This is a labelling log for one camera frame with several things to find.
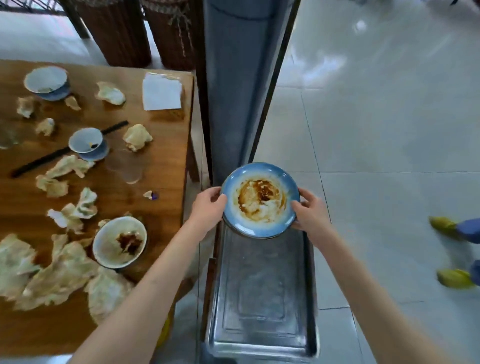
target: wooden table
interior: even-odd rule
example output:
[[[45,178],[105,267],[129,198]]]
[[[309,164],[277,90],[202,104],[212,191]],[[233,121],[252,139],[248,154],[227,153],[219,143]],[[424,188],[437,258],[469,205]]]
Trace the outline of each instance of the wooden table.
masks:
[[[144,111],[142,80],[150,70],[60,64],[69,73],[72,91],[82,110],[74,111],[63,101],[41,101],[35,115],[23,119],[16,113],[17,98],[29,95],[23,87],[23,78],[44,64],[0,61],[0,122],[4,127],[11,127],[21,139],[19,145],[0,150],[0,239],[8,233],[17,233],[37,249],[38,262],[48,265],[52,250],[50,236],[63,229],[46,216],[47,210],[60,210],[69,202],[76,204],[80,191],[88,186],[98,194],[98,214],[84,220],[86,234],[77,237],[93,236],[101,219],[122,216],[127,211],[141,217],[147,227],[148,243],[139,259],[123,271],[125,276],[138,281],[182,225],[187,155],[193,155],[189,142],[193,75],[154,70],[180,79],[182,109]],[[124,92],[126,103],[117,107],[96,100],[97,81],[116,84]],[[53,118],[58,127],[52,137],[36,135],[34,131],[37,122],[46,117]],[[66,146],[74,131],[88,126],[103,129],[122,120],[128,120],[131,125],[143,124],[153,136],[153,141],[139,152],[147,165],[136,184],[126,184],[108,171],[103,161],[90,169],[84,179],[74,173],[60,177],[69,181],[70,190],[58,199],[47,198],[45,192],[35,187],[35,177],[55,162],[17,179],[9,177],[12,169]],[[121,143],[126,130],[124,127],[115,132],[117,135],[112,136],[112,141]],[[194,170],[191,174],[192,179],[198,178],[198,170],[196,176]],[[158,200],[143,197],[149,190],[158,193]],[[0,298],[0,356],[73,352],[95,328],[88,312],[87,296],[82,291],[76,291],[58,306],[42,306],[28,312],[13,311],[12,307],[12,303]]]

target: tile floor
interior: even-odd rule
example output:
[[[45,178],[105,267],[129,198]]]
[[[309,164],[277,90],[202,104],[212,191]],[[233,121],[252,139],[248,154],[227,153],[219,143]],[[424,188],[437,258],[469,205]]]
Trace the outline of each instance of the tile floor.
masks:
[[[450,2],[302,0],[255,160],[283,167],[324,198],[333,224],[403,312],[454,357],[480,363],[480,289],[452,291],[435,279],[438,268],[480,258],[479,247],[448,241],[427,221],[478,217],[480,204],[480,12],[469,0]],[[2,58],[105,64],[64,18],[0,12],[0,34]],[[192,133],[205,172],[198,121]],[[199,282],[155,362],[198,361],[200,267],[210,248],[205,241],[199,249],[191,267]],[[315,362],[375,363],[318,252],[315,265]]]

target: white paper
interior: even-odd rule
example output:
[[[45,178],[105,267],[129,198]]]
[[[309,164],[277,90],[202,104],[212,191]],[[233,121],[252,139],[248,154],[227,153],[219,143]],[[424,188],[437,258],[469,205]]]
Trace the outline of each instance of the white paper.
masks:
[[[181,109],[181,82],[148,72],[143,82],[144,110]]]

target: blue plate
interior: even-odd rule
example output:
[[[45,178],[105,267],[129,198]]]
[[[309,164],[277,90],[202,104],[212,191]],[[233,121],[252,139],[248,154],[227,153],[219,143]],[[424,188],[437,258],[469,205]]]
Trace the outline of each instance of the blue plate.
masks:
[[[266,194],[259,199],[262,188]],[[293,178],[283,169],[263,162],[246,164],[234,170],[223,183],[222,193],[228,197],[224,221],[240,234],[257,239],[273,238],[283,233],[296,217],[291,201],[300,201]],[[253,207],[243,203],[247,201],[245,196],[248,193],[254,196],[248,199],[254,201]]]

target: bowl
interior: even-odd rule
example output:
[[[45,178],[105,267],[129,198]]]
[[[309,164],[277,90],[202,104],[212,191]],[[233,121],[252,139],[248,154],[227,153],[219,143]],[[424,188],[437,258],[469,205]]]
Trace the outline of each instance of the bowl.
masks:
[[[109,152],[108,144],[97,128],[77,130],[68,140],[68,147],[81,159],[88,161],[101,160]]]
[[[118,259],[117,249],[113,244],[118,244],[117,238],[120,234],[127,234],[135,231],[142,240],[135,254],[128,261],[120,261]],[[105,268],[118,269],[130,265],[134,262],[145,249],[147,243],[147,230],[145,225],[131,216],[123,216],[115,218],[107,222],[97,232],[93,240],[92,251],[96,261]]]
[[[297,184],[280,167],[250,163],[234,170],[222,185],[228,197],[223,220],[241,235],[276,237],[296,218],[291,201],[300,201]]]
[[[67,71],[61,67],[35,68],[24,78],[25,88],[48,101],[58,101],[70,94]]]

